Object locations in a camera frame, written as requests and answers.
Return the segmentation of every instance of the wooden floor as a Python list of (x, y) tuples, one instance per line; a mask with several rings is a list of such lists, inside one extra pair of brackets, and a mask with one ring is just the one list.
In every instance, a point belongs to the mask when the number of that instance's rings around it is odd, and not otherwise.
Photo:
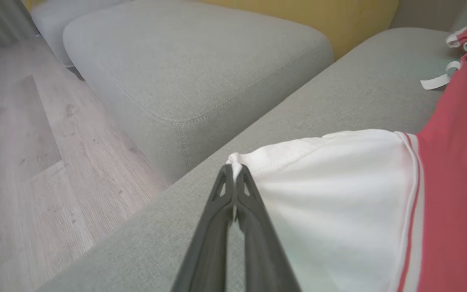
[(42, 38), (0, 52), (0, 292), (32, 292), (166, 187)]

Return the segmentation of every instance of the yellow sofa backrest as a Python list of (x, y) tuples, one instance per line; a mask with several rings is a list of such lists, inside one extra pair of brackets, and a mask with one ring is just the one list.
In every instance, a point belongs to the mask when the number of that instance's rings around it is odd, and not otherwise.
[(330, 40), (339, 59), (362, 41), (389, 28), (398, 0), (204, 0), (306, 24)]

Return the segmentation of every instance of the stitching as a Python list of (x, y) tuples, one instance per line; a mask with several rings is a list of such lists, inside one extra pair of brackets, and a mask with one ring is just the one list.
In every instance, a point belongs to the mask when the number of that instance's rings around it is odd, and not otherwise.
[(284, 69), (285, 67), (287, 67), (288, 65), (292, 64), (295, 60), (297, 59), (300, 59), (306, 55), (309, 55), (311, 54), (313, 51), (321, 48), (322, 46), (321, 45), (317, 45), (315, 46), (314, 48), (312, 48), (311, 50), (308, 50), (307, 52), (291, 59), (291, 61), (289, 61), (288, 63), (285, 63), (284, 65), (282, 65), (280, 68), (274, 70), (273, 72), (267, 74), (267, 76), (264, 76), (260, 79), (258, 79), (257, 81), (255, 81), (254, 83), (252, 83), (251, 85), (249, 85), (247, 88), (243, 89), (242, 91), (238, 92), (237, 94), (235, 94), (233, 97), (230, 97), (228, 100), (226, 100), (225, 102), (223, 102), (222, 104), (218, 105), (217, 107), (213, 108), (213, 109), (210, 109), (210, 111), (206, 112), (206, 113), (203, 113), (201, 115), (198, 115), (198, 116), (195, 116), (193, 118), (189, 118), (187, 120), (171, 120), (171, 119), (167, 119), (167, 118), (162, 118), (162, 117), (159, 117), (157, 116), (156, 114), (154, 114), (153, 112), (151, 112), (150, 110), (148, 109), (145, 109), (145, 107), (141, 104), (139, 104), (139, 102), (133, 98), (133, 94), (131, 94), (131, 92), (123, 87), (123, 85), (114, 77), (112, 76), (111, 74), (109, 74), (109, 72), (107, 70), (104, 70), (104, 68), (102, 68), (100, 66), (99, 63), (96, 63), (96, 62), (93, 62), (93, 64), (95, 64), (96, 67), (98, 67), (100, 69), (101, 72), (104, 72), (112, 81), (115, 85), (118, 85), (118, 87), (120, 89), (122, 89), (122, 92), (124, 92), (126, 94), (126, 96), (135, 104), (137, 105), (137, 107), (139, 107), (143, 112), (145, 112), (147, 115), (149, 115), (151, 118), (157, 120), (158, 122), (164, 122), (164, 123), (167, 123), (167, 124), (176, 124), (176, 125), (185, 125), (185, 124), (191, 124), (193, 122), (198, 122), (199, 120), (202, 120), (210, 115), (213, 115), (215, 114), (215, 112), (218, 110), (218, 109), (221, 109), (223, 108), (225, 105), (228, 105), (230, 103), (232, 103), (233, 101), (236, 100), (236, 98), (238, 96), (241, 96), (241, 94), (245, 93), (246, 91), (248, 91), (249, 89), (251, 89), (252, 87), (254, 87), (255, 85), (259, 84), (261, 81), (267, 79), (267, 78), (270, 78), (271, 76), (273, 76), (274, 74), (276, 74), (277, 72), (280, 72), (280, 70)]
[(187, 163), (187, 155), (185, 155), (185, 148), (183, 148), (183, 135), (181, 134), (181, 127), (178, 126), (178, 133), (180, 137), (180, 146), (181, 146), (181, 152), (183, 154), (183, 161), (185, 162), (185, 169), (187, 172), (189, 171), (189, 164)]

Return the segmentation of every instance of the gray seat cushion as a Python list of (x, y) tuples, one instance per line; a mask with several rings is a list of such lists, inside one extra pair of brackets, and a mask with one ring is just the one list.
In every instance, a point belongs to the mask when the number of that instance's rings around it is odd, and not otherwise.
[(317, 30), (192, 3), (135, 1), (71, 22), (64, 45), (173, 183), (333, 62)]
[[(233, 152), (365, 128), (417, 133), (441, 91), (438, 76), (458, 52), (447, 32), (396, 28), (365, 41), (252, 124), (139, 211), (40, 292), (168, 291), (178, 273), (219, 168)], [(243, 242), (231, 233), (228, 290), (244, 291)]]
[(62, 41), (62, 32), (73, 19), (129, 0), (47, 0), (34, 7), (32, 19), (39, 32), (65, 67), (73, 67)]

